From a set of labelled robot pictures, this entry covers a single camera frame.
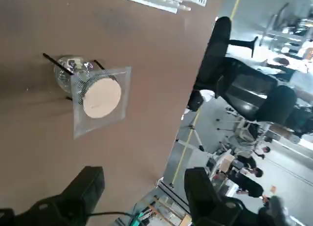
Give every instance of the black straw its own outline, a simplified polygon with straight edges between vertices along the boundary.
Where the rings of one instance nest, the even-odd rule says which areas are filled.
[[[63,65],[61,65],[59,62],[57,62],[56,60],[54,60],[53,58],[51,58],[49,55],[43,53],[43,56],[46,57],[49,61],[51,61],[53,64],[55,64],[56,66],[58,66],[60,69],[62,69],[65,73],[67,73],[68,75],[74,75],[71,71],[69,71],[69,69],[65,68]]]
[[[100,69],[104,70],[107,73],[109,78],[111,78],[112,80],[117,81],[116,77],[114,75],[109,74],[109,72],[97,60],[94,60],[94,62],[100,67]]]

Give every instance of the plastic wrap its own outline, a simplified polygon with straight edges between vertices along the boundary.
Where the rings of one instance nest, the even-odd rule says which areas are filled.
[[[121,87],[121,97],[115,109],[102,118],[91,118],[84,110],[84,96],[88,89],[98,80],[111,78]],[[71,76],[71,92],[74,110],[74,138],[94,129],[115,123],[126,116],[126,107],[130,88],[131,67],[97,70],[77,73]]]

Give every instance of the green object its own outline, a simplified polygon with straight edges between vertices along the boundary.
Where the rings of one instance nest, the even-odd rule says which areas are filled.
[[[141,212],[138,215],[138,218],[140,218],[141,216],[143,216],[144,214]],[[130,226],[139,226],[139,221],[138,220],[133,220],[132,223],[130,224]]]

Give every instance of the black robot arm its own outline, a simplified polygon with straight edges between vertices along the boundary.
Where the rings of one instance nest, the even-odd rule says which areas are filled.
[[[102,167],[85,167],[60,194],[15,215],[0,209],[0,226],[85,226],[105,188]]]

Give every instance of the desk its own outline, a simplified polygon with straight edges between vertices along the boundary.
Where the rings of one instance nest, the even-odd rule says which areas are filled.
[[[104,168],[96,211],[128,210],[152,190],[221,2],[175,15],[128,0],[0,0],[0,207],[59,194],[85,165]],[[126,118],[73,140],[72,103],[43,52],[132,66]]]

